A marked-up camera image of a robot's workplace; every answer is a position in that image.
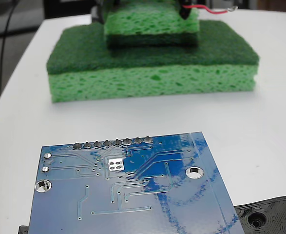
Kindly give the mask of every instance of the red wire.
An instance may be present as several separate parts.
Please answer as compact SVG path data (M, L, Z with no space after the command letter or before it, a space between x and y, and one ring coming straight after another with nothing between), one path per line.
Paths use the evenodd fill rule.
M205 8L207 11L209 11L212 14L223 14L227 13L228 10L225 11L212 11L210 8L208 8L206 5L183 5L184 8Z

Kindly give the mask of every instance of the white table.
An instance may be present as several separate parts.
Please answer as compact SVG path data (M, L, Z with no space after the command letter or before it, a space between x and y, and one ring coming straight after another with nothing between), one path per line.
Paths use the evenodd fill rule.
M0 234L29 223L43 145L202 131L234 205L286 195L286 13L201 17L225 21L260 55L254 92L52 104L46 61L62 30L90 16L42 24L0 99Z

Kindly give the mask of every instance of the wire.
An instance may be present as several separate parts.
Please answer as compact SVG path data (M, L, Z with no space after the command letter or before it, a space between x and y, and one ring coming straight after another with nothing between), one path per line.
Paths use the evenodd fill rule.
M184 8L204 8L204 9L206 9L208 12L210 12L212 14L224 14L224 13L227 13L227 12L235 11L238 8L237 6L234 6L234 7L228 8L228 9L226 9L224 11L212 11L206 5L200 5L200 4L197 4L197 5L183 5L183 7Z
M2 40L2 46L1 46L1 54L0 54L0 96L2 93L2 77L3 77L3 56L4 56L4 48L5 48L5 41L6 41L6 36L7 36L7 31L8 31L8 26L11 21L11 17L13 15L13 12L15 10L15 7L17 6L18 1L14 0L12 3L12 8L10 10L10 13L8 15L7 21L6 21L6 26L3 34L3 40Z

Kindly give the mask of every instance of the blue circuit board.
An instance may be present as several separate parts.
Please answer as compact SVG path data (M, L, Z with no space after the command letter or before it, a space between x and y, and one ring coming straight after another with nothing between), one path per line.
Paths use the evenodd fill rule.
M42 148L29 234L243 234L202 133Z

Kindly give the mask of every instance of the green sponge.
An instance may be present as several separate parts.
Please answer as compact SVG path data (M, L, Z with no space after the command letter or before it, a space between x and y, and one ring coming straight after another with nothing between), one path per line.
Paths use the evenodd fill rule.
M198 48L115 50L106 48L99 23L69 28L47 63L52 100L251 91L258 55L223 22L200 27Z
M179 16L175 0L123 0L105 23L109 47L142 45L197 45L199 11L187 20Z

